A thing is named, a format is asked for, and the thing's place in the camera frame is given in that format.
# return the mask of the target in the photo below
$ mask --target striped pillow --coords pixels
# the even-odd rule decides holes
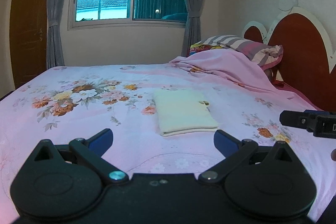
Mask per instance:
[[[230,48],[243,53],[249,60],[257,63],[263,70],[272,68],[280,63],[284,50],[280,45],[268,46],[259,42],[240,38],[235,35],[217,35],[202,40],[197,44]]]

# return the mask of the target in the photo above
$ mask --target window frame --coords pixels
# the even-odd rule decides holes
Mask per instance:
[[[184,28],[185,22],[165,19],[134,19],[134,0],[130,0],[130,17],[122,19],[97,19],[76,21],[77,0],[69,0],[68,8],[68,30],[71,29],[89,29],[108,26],[161,26]]]

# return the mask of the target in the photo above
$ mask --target orange flower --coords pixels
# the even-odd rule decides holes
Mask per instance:
[[[126,90],[137,90],[138,87],[136,86],[136,84],[132,84],[132,85],[125,85],[124,88]]]
[[[31,104],[31,106],[33,108],[40,108],[40,107],[44,107],[46,106],[47,104],[49,104],[49,102],[51,102],[52,99],[47,97],[47,96],[44,96],[41,100],[35,98],[34,99],[34,102]]]
[[[273,137],[273,134],[267,128],[258,128],[258,131],[259,131],[259,135],[265,138]]]
[[[124,101],[124,102],[125,102],[125,101],[127,101],[128,99],[129,99],[129,97],[124,96],[124,97],[120,98],[119,101]]]
[[[74,107],[77,106],[78,104],[68,104],[65,107],[56,107],[54,112],[53,112],[53,116],[63,116],[65,114],[67,114],[70,111],[74,110]]]
[[[113,105],[117,102],[116,99],[113,99],[113,100],[110,100],[110,101],[103,101],[103,104],[104,105]]]
[[[79,85],[73,88],[72,92],[80,92],[82,90],[92,90],[93,86],[92,85]]]
[[[141,111],[142,115],[153,115],[155,112],[156,108],[153,106],[148,106]]]

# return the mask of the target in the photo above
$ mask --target curtain tieback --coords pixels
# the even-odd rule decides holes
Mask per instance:
[[[201,12],[200,11],[192,11],[188,13],[188,18],[192,17],[201,17]]]
[[[52,26],[57,26],[58,25],[58,22],[56,20],[51,20],[49,22],[49,28],[52,27]]]

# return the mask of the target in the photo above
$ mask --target folded towel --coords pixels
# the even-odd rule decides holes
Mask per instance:
[[[159,116],[161,136],[189,132],[215,132],[217,122],[211,117],[202,93],[194,90],[156,90],[154,101]]]

